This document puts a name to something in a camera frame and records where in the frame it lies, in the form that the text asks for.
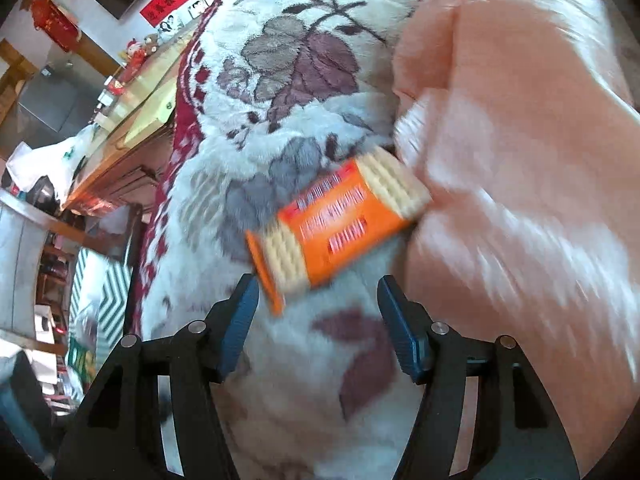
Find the orange cracker packet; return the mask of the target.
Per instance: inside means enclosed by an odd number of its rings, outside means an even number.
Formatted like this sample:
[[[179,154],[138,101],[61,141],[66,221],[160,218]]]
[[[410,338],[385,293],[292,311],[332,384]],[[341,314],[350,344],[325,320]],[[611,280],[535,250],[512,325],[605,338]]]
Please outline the orange cracker packet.
[[[431,194],[382,148],[360,154],[320,178],[245,239],[269,310],[326,284],[366,252],[421,217]]]

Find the green striped white box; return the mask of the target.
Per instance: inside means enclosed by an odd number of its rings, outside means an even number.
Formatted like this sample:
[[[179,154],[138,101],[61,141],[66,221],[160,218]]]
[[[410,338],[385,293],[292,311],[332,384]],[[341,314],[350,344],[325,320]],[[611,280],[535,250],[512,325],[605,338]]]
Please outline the green striped white box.
[[[81,248],[70,291],[64,358],[72,396],[80,399],[122,339],[132,270]]]

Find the wooden chair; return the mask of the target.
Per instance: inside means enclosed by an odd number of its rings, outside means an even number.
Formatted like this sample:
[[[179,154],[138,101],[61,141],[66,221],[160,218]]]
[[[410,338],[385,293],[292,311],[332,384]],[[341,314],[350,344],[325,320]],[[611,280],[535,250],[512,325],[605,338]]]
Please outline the wooden chair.
[[[87,232],[1,192],[1,338],[22,349],[62,356],[64,344],[36,338],[35,306],[40,260],[51,234],[66,238],[113,262],[136,264],[140,252],[143,209],[122,206]]]

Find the wooden marble-top table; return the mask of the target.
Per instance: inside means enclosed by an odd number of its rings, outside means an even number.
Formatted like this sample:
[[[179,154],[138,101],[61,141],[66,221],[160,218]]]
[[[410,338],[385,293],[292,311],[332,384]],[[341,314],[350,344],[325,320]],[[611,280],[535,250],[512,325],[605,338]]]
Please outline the wooden marble-top table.
[[[171,152],[180,60],[194,32],[190,25],[163,44],[98,117],[99,131],[65,209],[96,217],[127,204],[151,211]]]

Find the peach pink blanket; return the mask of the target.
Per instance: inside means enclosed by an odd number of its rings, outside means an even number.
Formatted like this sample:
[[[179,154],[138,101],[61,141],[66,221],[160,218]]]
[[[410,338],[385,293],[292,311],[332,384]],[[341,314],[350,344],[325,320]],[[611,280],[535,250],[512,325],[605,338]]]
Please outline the peach pink blanket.
[[[639,115],[600,0],[422,0],[394,57],[398,156],[432,203],[404,291],[513,336],[588,472],[639,399]]]

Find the santa figurine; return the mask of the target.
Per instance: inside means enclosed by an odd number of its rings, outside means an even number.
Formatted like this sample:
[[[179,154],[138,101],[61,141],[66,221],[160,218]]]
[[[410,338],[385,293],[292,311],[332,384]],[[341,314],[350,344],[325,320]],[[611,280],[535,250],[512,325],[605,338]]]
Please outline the santa figurine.
[[[147,56],[145,44],[137,39],[131,39],[125,50],[126,67],[138,70]]]

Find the red floral fleece blanket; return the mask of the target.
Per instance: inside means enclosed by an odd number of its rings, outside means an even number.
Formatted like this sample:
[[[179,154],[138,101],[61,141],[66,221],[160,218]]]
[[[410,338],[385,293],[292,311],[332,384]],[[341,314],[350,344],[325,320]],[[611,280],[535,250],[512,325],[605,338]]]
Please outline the red floral fleece blanket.
[[[146,234],[134,327],[202,318],[252,270],[245,234],[346,159],[391,148],[392,56],[420,0],[218,0],[183,53],[174,146]],[[262,302],[213,386],[244,479],[389,479],[422,393],[376,305],[396,235],[280,316]]]

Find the red banner sign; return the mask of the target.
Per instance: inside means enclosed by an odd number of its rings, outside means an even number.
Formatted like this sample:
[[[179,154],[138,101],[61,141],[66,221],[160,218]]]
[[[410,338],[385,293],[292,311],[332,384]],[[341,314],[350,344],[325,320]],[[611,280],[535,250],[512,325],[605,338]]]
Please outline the red banner sign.
[[[169,14],[190,0],[151,0],[142,8],[140,14],[151,26],[160,24]]]

